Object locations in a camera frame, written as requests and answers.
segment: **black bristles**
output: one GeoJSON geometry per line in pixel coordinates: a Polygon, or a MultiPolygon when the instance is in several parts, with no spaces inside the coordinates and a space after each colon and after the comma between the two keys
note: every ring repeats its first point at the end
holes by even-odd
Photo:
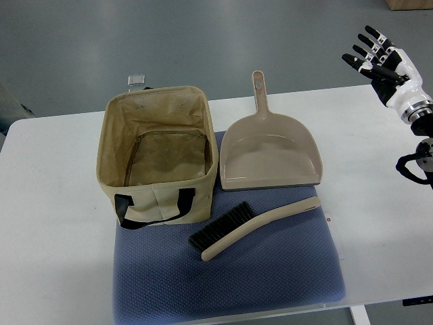
{"type": "Polygon", "coordinates": [[[222,237],[254,217],[255,215],[250,205],[247,202],[243,202],[224,215],[221,215],[218,219],[208,223],[195,234],[192,234],[188,241],[200,252],[203,252],[222,237]]]}

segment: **fabric storage basket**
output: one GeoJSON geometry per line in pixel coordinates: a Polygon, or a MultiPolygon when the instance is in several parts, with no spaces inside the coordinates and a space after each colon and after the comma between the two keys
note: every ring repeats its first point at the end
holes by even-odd
{"type": "Polygon", "coordinates": [[[200,89],[134,91],[108,103],[96,173],[122,227],[209,219],[217,166],[208,101],[200,89]]]}

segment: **white table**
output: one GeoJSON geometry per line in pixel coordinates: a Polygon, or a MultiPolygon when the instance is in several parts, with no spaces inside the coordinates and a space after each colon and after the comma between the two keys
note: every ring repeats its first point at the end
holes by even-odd
{"type": "MultiPolygon", "coordinates": [[[[394,168],[421,138],[369,85],[269,95],[269,107],[297,118],[317,142],[324,174],[316,189],[344,253],[347,291],[336,303],[272,314],[432,295],[433,191],[394,168]]],[[[214,130],[223,131],[254,113],[254,98],[210,101],[210,109],[214,130]]],[[[95,177],[103,115],[18,121],[7,136],[0,153],[4,324],[113,323],[116,217],[95,177]]]]}

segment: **robot finger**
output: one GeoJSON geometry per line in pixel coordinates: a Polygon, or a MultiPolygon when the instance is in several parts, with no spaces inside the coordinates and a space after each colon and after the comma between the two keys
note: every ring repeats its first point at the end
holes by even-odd
{"type": "Polygon", "coordinates": [[[375,57],[373,54],[365,51],[362,47],[359,47],[358,45],[353,45],[353,50],[360,54],[363,58],[365,58],[367,61],[374,63],[374,64],[380,64],[380,61],[377,57],[375,57]]]}
{"type": "Polygon", "coordinates": [[[388,55],[386,54],[385,50],[382,49],[382,46],[374,43],[371,39],[362,34],[358,34],[358,39],[371,49],[381,63],[385,62],[388,55]]]}
{"type": "Polygon", "coordinates": [[[364,61],[350,54],[343,54],[342,59],[356,71],[367,78],[391,86],[402,85],[405,81],[395,71],[389,70],[369,61],[364,61]]]}
{"type": "Polygon", "coordinates": [[[365,27],[365,31],[376,39],[378,44],[383,47],[383,49],[388,55],[395,50],[395,46],[394,44],[392,44],[392,41],[381,32],[368,25],[365,27]]]}

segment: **cardboard box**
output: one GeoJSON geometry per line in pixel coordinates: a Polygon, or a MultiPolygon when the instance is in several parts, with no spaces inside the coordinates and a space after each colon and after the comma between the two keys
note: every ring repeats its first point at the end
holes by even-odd
{"type": "Polygon", "coordinates": [[[385,0],[391,10],[433,9],[433,0],[385,0]]]}

